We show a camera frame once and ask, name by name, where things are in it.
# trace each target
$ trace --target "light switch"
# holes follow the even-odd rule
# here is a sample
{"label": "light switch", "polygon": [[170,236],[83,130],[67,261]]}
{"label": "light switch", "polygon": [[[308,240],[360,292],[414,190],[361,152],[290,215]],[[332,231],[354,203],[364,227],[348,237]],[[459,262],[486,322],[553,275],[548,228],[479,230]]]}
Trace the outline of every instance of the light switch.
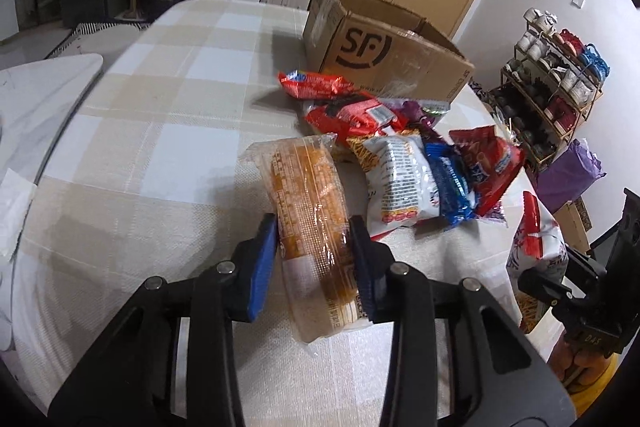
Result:
{"label": "light switch", "polygon": [[582,6],[584,5],[584,0],[572,0],[571,4],[577,6],[578,8],[582,8]]}

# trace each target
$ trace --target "purple bag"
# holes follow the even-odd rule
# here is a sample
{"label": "purple bag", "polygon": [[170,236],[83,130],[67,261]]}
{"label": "purple bag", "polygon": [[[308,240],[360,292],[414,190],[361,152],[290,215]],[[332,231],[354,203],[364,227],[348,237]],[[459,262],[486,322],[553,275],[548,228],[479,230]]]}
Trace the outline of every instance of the purple bag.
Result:
{"label": "purple bag", "polygon": [[536,192],[552,214],[567,201],[577,200],[594,181],[606,176],[596,155],[590,152],[587,141],[577,139],[569,144],[559,158],[540,172]]}

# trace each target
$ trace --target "red snack bag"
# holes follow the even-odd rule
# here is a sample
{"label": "red snack bag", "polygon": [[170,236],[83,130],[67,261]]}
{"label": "red snack bag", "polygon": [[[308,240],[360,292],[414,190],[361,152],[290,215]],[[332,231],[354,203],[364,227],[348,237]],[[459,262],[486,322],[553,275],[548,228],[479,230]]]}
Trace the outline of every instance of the red snack bag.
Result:
{"label": "red snack bag", "polygon": [[330,100],[355,91],[353,84],[334,74],[292,71],[279,73],[278,80],[287,94],[302,100]]}
{"label": "red snack bag", "polygon": [[366,91],[316,107],[305,119],[322,133],[337,134],[338,142],[343,145],[347,145],[348,137],[386,134],[382,132],[385,127],[399,132],[407,123],[406,117],[381,104]]}
{"label": "red snack bag", "polygon": [[531,192],[523,192],[524,212],[513,235],[507,259],[507,273],[518,307],[522,312],[520,329],[530,333],[546,313],[548,306],[520,291],[518,278],[529,268],[535,268],[549,279],[561,283],[569,259],[562,231],[546,207]]}
{"label": "red snack bag", "polygon": [[458,147],[479,198],[476,214],[484,216],[500,200],[522,167],[525,154],[507,140],[495,136],[495,127],[449,132]]}

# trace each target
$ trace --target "screw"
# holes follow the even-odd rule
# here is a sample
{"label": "screw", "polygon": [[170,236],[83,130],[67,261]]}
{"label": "screw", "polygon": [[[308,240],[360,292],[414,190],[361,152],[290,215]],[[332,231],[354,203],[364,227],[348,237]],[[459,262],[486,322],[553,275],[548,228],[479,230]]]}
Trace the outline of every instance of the screw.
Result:
{"label": "screw", "polygon": [[145,288],[147,290],[157,290],[160,286],[162,286],[162,277],[158,275],[154,275],[153,277],[149,277],[145,281]]}
{"label": "screw", "polygon": [[406,263],[393,263],[391,265],[391,273],[394,275],[407,275],[409,273],[409,265]]}
{"label": "screw", "polygon": [[462,285],[470,292],[477,292],[482,287],[480,281],[473,277],[467,277],[462,281]]}
{"label": "screw", "polygon": [[232,261],[222,261],[216,266],[218,273],[233,273],[235,269],[236,265]]}

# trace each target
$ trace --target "checkered tablecloth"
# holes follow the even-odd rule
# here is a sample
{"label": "checkered tablecloth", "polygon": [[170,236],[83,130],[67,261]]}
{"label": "checkered tablecloth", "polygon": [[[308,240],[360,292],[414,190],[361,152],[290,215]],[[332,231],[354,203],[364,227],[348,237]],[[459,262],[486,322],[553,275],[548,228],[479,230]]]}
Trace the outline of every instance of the checkered tablecloth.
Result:
{"label": "checkered tablecloth", "polygon": [[[15,343],[45,405],[146,277],[180,280],[228,258],[271,210],[257,169],[238,156],[252,142],[308,133],[276,79],[278,70],[304,67],[305,19],[263,4],[179,4],[79,109],[38,186],[17,257]],[[487,123],[465,87],[439,131]],[[349,190],[364,186],[357,169],[345,175],[357,178]],[[530,185],[521,173],[503,200],[508,229],[473,222],[447,232],[402,229],[385,241],[434,279],[477,277],[516,317],[504,264],[523,189]],[[265,311],[235,328],[248,425],[375,425],[390,338],[390,325],[379,325],[296,343],[276,268]],[[443,369],[443,411],[447,378]]]}

